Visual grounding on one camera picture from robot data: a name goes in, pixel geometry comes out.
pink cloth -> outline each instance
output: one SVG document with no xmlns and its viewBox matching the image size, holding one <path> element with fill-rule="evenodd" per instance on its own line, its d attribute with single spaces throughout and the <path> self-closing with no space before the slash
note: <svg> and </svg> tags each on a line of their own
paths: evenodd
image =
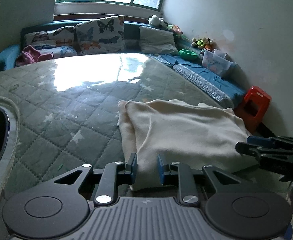
<svg viewBox="0 0 293 240">
<path fill-rule="evenodd" d="M 20 67 L 49 59 L 53 59 L 52 53 L 41 54 L 38 50 L 29 45 L 22 50 L 19 56 L 17 56 L 15 63 L 17 67 Z"/>
</svg>

green window frame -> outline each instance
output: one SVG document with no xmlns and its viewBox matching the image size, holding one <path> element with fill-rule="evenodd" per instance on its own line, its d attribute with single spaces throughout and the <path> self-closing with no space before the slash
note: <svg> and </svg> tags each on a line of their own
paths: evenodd
<svg viewBox="0 0 293 240">
<path fill-rule="evenodd" d="M 163 0 L 160 0 L 159 7 L 154 8 L 154 7 L 149 7 L 149 6 L 145 6 L 145 5 L 141 5 L 141 4 L 136 4 L 136 3 L 133 3 L 133 1 L 134 0 L 131 0 L 130 3 L 124 3 L 124 2 L 115 2 L 115 1 L 107 1 L 107 0 L 56 0 L 55 2 L 56 3 L 64 3 L 64 2 L 105 2 L 105 3 L 131 5 L 131 6 L 135 6 L 135 7 L 151 9 L 151 10 L 154 10 L 154 11 L 160 11 L 161 7 L 162 7 L 162 4 L 163 4 Z"/>
</svg>

beige cloth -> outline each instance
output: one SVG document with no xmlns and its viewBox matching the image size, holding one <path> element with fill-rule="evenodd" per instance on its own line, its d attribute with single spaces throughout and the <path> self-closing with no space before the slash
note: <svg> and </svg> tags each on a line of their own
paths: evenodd
<svg viewBox="0 0 293 240">
<path fill-rule="evenodd" d="M 161 187 L 157 170 L 160 153 L 168 162 L 186 163 L 192 169 L 212 164 L 235 172 L 257 164 L 253 157 L 235 151 L 235 144 L 245 142 L 250 134 L 231 108 L 159 99 L 148 103 L 120 101 L 118 107 L 125 160 L 132 152 L 137 153 L 132 190 Z"/>
</svg>

red plastic stool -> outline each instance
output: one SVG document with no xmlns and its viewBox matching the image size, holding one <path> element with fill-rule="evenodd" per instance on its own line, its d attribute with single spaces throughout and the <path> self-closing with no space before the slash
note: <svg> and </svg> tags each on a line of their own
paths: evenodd
<svg viewBox="0 0 293 240">
<path fill-rule="evenodd" d="M 235 115 L 243 119 L 246 129 L 250 133 L 255 132 L 258 125 L 262 122 L 271 99 L 259 87 L 251 87 L 243 101 L 234 110 Z"/>
</svg>

stuffed toy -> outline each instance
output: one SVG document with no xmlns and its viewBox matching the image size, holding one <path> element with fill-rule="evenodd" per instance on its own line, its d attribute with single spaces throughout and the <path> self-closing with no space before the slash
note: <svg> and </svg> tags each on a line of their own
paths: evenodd
<svg viewBox="0 0 293 240">
<path fill-rule="evenodd" d="M 164 29 L 168 27 L 168 23 L 164 21 L 163 18 L 159 18 L 156 15 L 152 15 L 149 17 L 149 25 Z"/>
<path fill-rule="evenodd" d="M 196 38 L 192 39 L 192 47 L 197 47 L 198 49 L 207 49 L 213 50 L 213 43 L 214 41 L 208 38 L 202 38 L 201 40 L 197 40 Z"/>
</svg>

